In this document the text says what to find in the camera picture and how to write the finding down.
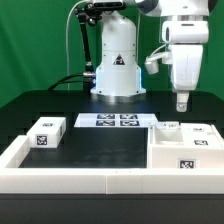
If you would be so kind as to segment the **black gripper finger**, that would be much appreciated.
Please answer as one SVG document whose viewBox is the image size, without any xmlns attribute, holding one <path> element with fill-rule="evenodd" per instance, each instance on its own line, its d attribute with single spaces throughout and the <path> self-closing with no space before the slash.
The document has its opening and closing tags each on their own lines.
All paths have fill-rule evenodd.
<svg viewBox="0 0 224 224">
<path fill-rule="evenodd" d="M 178 112 L 186 112 L 187 111 L 188 98 L 189 98 L 188 92 L 185 92 L 185 91 L 177 92 L 176 110 Z"/>
</svg>

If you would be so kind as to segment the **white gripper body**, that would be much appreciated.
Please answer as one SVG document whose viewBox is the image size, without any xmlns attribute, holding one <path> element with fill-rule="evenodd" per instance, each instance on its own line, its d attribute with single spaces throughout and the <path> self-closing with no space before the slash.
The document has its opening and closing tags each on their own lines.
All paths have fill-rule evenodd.
<svg viewBox="0 0 224 224">
<path fill-rule="evenodd" d="M 197 86 L 203 56 L 202 45 L 169 46 L 172 56 L 171 82 L 177 91 L 191 91 Z"/>
</svg>

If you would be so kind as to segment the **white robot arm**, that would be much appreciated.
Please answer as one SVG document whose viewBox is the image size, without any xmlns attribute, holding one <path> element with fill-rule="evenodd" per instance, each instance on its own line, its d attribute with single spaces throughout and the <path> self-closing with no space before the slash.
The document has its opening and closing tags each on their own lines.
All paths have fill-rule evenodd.
<svg viewBox="0 0 224 224">
<path fill-rule="evenodd" d="M 132 3 L 145 16 L 160 19 L 161 46 L 145 59 L 148 73 L 159 71 L 161 63 L 169 66 L 176 110 L 187 110 L 189 93 L 199 80 L 203 44 L 209 39 L 209 0 L 118 0 Z M 102 59 L 96 69 L 93 96 L 115 102 L 146 93 L 138 66 L 143 42 L 139 27 L 109 8 L 102 19 Z"/>
</svg>

